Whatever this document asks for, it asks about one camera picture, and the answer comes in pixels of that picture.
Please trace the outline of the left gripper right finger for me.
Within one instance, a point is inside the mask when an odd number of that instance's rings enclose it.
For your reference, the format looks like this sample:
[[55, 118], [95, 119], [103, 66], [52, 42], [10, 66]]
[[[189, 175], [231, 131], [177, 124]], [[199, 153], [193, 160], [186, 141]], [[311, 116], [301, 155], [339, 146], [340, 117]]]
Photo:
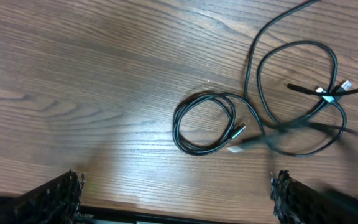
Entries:
[[317, 191], [290, 177], [271, 175], [273, 215], [281, 224], [357, 224], [358, 198], [333, 188]]

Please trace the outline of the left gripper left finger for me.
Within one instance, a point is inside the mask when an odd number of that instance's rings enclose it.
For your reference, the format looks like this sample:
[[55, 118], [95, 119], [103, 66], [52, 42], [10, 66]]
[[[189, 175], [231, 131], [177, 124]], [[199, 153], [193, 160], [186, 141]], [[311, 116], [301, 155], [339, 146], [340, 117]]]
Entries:
[[73, 223], [84, 184], [84, 174], [69, 170], [21, 196], [0, 196], [0, 224]]

